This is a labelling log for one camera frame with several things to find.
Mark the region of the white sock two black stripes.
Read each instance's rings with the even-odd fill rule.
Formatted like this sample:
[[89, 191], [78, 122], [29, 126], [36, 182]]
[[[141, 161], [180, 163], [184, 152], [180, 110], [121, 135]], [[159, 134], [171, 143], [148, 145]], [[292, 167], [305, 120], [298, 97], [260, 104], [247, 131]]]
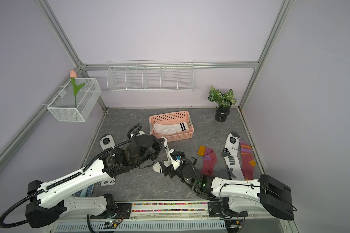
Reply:
[[187, 122], [177, 123], [177, 124], [170, 124], [170, 125], [163, 125], [156, 122], [153, 125], [153, 130], [157, 134], [164, 134], [172, 136], [176, 133], [182, 133], [187, 130], [189, 130], [189, 126]]

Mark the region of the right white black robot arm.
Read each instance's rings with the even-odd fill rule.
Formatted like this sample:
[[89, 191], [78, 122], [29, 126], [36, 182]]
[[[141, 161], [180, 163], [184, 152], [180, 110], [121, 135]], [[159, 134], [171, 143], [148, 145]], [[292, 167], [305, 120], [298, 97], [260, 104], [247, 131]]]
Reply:
[[177, 176], [196, 196], [213, 202], [227, 201], [221, 211], [231, 213], [244, 211], [267, 211], [271, 216], [292, 221], [296, 208], [292, 204], [291, 189], [277, 179], [262, 174], [260, 178], [248, 181], [228, 180], [214, 176], [198, 175], [198, 170], [187, 158], [175, 162], [160, 161], [164, 176]]

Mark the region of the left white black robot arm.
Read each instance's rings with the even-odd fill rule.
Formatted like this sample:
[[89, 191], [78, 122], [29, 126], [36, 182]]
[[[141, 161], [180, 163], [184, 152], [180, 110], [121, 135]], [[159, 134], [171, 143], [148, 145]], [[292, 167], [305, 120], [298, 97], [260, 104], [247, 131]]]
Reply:
[[32, 181], [25, 198], [13, 204], [0, 216], [0, 228], [30, 224], [41, 228], [67, 215], [88, 215], [113, 218], [120, 209], [111, 194], [97, 198], [77, 198], [72, 195], [100, 181], [114, 178], [140, 167], [147, 160], [155, 161], [165, 138], [154, 135], [133, 136], [129, 140], [107, 148], [83, 168], [51, 182]]

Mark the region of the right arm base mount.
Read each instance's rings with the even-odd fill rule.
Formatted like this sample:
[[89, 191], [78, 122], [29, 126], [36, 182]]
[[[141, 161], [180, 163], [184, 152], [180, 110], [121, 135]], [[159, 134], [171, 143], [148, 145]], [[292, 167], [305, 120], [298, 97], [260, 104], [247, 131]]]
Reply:
[[224, 219], [231, 219], [234, 217], [246, 217], [247, 211], [234, 212], [230, 209], [228, 204], [229, 198], [224, 197], [220, 201], [208, 202], [209, 217], [220, 217]]

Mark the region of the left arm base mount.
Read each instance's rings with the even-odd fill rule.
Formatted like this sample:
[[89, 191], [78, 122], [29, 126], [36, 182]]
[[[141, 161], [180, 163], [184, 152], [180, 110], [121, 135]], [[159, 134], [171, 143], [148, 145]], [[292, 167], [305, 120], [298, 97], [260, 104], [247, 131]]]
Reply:
[[90, 215], [91, 219], [128, 219], [132, 211], [131, 203], [116, 203], [100, 215]]

